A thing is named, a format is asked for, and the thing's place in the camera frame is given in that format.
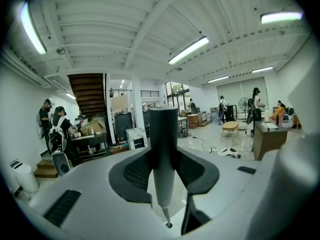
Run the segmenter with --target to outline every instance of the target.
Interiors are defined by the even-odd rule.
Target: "white column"
[[[135,125],[136,127],[144,129],[145,123],[142,112],[140,78],[134,74],[132,75],[132,92]]]
[[[112,116],[111,116],[111,99],[110,99],[110,73],[106,74],[106,83],[105,83],[105,104],[106,104],[106,113],[109,122],[110,136],[112,140],[112,144],[116,144],[114,125],[112,124]]]

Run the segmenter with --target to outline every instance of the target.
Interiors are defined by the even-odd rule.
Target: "white shirt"
[[[254,96],[254,101],[253,101],[253,103],[254,103],[254,106],[255,106],[255,108],[256,109],[258,109],[260,106],[258,106],[258,103],[260,103],[260,98],[259,98],[259,96],[258,95],[256,95],[256,96]]]
[[[220,99],[220,103],[222,105],[222,111],[227,111],[227,105],[228,103],[226,103],[226,101],[222,98]]]

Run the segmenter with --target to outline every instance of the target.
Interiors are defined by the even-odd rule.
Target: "backpack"
[[[61,152],[63,152],[67,147],[67,139],[64,131],[61,128],[61,125],[65,119],[66,118],[64,116],[61,116],[57,126],[54,126],[52,122],[52,128],[49,131],[49,148],[52,153],[58,149],[61,149]]]
[[[224,108],[224,106],[221,104],[221,102],[220,102],[220,100],[219,100],[219,110],[222,111],[223,108]]]
[[[42,122],[41,122],[41,119],[40,119],[40,113],[38,112],[35,116],[35,121],[36,121],[36,124],[37,124],[37,127],[36,127],[36,133],[38,134],[38,137],[40,140],[42,140],[44,138],[44,131],[42,129]]]

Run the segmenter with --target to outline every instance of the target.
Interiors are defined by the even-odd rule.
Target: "wooden staircase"
[[[36,166],[38,167],[34,172],[36,178],[58,178],[53,161],[42,160]]]
[[[105,114],[104,75],[71,74],[69,82],[82,115]]]

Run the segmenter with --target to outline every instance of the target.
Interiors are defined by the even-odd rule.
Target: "black pants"
[[[44,139],[45,139],[46,148],[48,149],[48,152],[51,155],[52,152],[51,152],[50,147],[49,147],[49,131],[50,131],[50,129],[42,129],[42,130],[43,130],[43,135],[44,135]]]
[[[259,108],[256,108],[253,111],[253,131],[252,131],[253,135],[255,135],[255,122],[256,121],[262,121],[261,110]]]
[[[66,145],[64,153],[66,154],[66,157],[71,161],[73,167],[81,164],[81,161],[77,155],[77,149],[70,142]]]
[[[228,111],[223,111],[223,116],[222,116],[222,123],[229,122],[229,112]]]

